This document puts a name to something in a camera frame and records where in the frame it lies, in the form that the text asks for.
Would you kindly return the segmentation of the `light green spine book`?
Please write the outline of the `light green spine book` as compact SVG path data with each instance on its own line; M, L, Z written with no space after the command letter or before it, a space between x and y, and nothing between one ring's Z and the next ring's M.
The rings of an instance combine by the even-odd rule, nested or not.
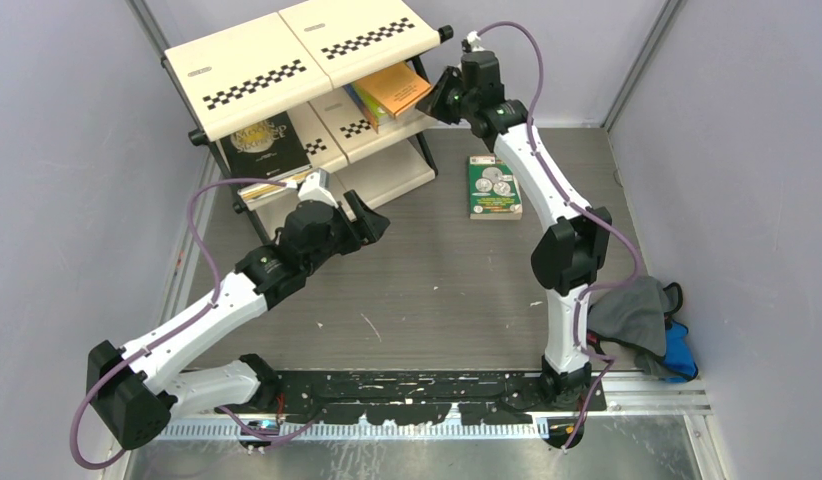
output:
M379 131L381 126L387 125L394 120L394 117L365 90L354 83L349 84L348 88L364 118L376 132Z

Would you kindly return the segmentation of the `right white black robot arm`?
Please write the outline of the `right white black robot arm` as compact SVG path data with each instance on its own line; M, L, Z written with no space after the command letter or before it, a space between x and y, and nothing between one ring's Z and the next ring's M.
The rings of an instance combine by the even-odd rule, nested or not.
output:
M554 410L569 409L591 383L587 347L589 288L603 267L611 219L605 208L580 206L531 124L527 108L505 96L500 64L489 50L462 55L445 69L417 108L445 124L467 122L474 136L505 162L535 209L543 234L531 268L547 295L548 339L538 380Z

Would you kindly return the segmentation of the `dark green spine book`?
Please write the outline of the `dark green spine book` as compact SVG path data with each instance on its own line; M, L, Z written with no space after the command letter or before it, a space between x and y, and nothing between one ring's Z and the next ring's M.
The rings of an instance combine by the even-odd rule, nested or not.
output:
M494 155L468 157L468 211L471 220L520 220L523 204L519 182L508 165Z

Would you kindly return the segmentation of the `cream three-tier shelf rack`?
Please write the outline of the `cream three-tier shelf rack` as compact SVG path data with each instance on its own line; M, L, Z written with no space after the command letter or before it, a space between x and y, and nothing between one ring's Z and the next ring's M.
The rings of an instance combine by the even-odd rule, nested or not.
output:
M343 86L400 62L423 75L422 54L452 34L402 1L305 1L168 48L162 63L196 121L192 143L226 178L236 177L216 141L287 112L310 162L302 172L322 168L333 193L378 208L436 178L424 137L434 120L409 110L375 132ZM268 240L295 196L250 211L237 190L256 183L269 179L232 187L234 209Z

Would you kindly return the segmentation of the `black Moon Sixpence book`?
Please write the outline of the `black Moon Sixpence book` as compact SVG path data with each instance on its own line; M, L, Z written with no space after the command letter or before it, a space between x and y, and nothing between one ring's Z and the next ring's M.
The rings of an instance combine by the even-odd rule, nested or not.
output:
M282 179L308 170L308 156L287 112L216 141L233 177Z

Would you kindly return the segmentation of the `yellow book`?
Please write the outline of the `yellow book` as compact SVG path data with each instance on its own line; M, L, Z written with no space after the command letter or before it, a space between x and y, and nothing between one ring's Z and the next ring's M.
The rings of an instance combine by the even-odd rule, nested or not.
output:
M256 211L260 207L281 198L285 194L298 190L299 185L305 180L309 172L301 172L279 179L280 184L256 183L237 190L238 195L250 211Z

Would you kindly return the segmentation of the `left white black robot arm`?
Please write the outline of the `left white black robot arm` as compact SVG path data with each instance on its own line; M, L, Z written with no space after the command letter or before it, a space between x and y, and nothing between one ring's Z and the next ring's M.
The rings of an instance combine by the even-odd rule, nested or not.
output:
M250 251L219 286L157 329L117 348L103 341L88 354L90 404L125 450L140 448L168 423L203 410L278 406L277 373L258 355L188 371L200 354L241 325L301 290L334 255L377 242L390 225L355 191L345 206L304 200L275 242Z

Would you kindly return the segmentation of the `orange spine book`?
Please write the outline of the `orange spine book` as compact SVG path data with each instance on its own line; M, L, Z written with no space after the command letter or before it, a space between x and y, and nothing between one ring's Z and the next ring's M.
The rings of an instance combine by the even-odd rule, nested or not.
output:
M403 62L356 80L353 86L393 117L415 106L432 90L427 80Z

